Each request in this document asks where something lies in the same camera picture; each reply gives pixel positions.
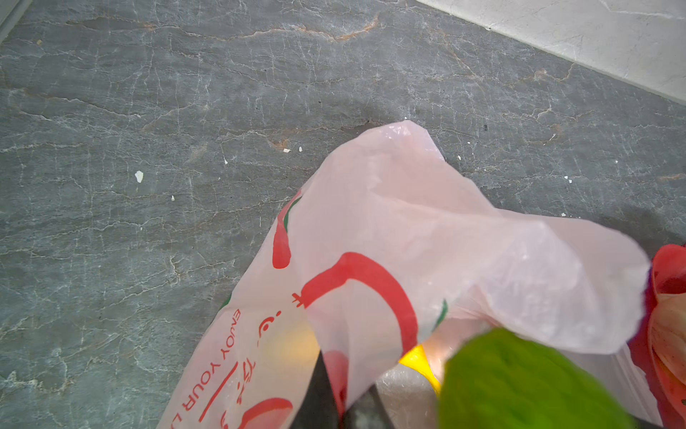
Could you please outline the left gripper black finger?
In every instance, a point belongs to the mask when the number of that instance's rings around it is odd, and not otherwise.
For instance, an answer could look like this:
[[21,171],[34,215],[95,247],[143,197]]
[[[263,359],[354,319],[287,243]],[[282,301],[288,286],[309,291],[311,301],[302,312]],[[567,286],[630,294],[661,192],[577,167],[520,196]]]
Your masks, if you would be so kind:
[[304,401],[289,428],[337,429],[339,424],[337,403],[320,353]]

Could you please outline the pink plastic bag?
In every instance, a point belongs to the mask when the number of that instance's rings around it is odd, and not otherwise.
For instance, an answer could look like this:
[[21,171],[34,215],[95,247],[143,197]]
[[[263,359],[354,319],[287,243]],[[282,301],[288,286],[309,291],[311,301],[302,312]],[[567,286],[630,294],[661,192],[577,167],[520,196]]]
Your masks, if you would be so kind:
[[162,428],[286,428],[314,366],[334,412],[417,344],[487,325],[564,350],[660,424],[628,341],[650,259],[587,220],[493,207],[416,123],[336,148],[280,211],[187,364]]

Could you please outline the green fake lime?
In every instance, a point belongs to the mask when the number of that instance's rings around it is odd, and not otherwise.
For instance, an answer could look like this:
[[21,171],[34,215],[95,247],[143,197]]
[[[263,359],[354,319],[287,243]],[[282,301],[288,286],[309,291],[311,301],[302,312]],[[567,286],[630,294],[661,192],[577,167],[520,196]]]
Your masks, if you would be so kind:
[[634,428],[607,389],[559,351],[504,328],[468,341],[446,365],[440,428]]

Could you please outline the beige fake potato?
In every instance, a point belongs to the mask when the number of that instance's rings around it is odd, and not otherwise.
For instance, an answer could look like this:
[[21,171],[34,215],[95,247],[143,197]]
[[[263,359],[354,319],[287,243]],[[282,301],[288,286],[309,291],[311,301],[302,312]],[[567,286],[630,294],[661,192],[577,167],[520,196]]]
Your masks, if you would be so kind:
[[685,302],[673,298],[657,305],[651,317],[650,339],[662,364],[685,384]]

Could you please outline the red flower-shaped plastic bowl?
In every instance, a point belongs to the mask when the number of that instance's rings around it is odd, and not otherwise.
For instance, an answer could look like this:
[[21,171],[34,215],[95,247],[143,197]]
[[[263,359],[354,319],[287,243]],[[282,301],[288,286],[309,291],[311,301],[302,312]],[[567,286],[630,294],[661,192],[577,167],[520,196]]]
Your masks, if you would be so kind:
[[665,428],[685,427],[685,247],[666,245],[652,260],[645,316],[629,341]]

